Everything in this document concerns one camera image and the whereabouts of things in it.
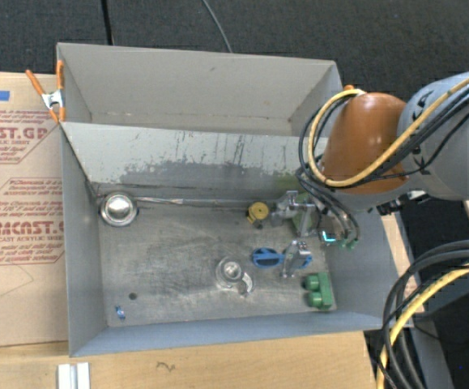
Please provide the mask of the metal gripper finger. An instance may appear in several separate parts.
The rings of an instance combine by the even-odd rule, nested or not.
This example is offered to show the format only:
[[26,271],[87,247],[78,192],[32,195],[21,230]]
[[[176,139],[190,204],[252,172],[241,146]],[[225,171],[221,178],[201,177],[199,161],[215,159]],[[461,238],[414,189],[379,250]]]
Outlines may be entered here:
[[297,190],[288,190],[278,199],[270,213],[272,227],[278,227],[290,220],[298,237],[308,237],[313,231],[313,214],[316,205],[308,194],[300,194]]
[[281,271],[283,278],[293,277],[297,270],[306,268],[312,261],[311,251],[305,241],[293,240],[283,252]]

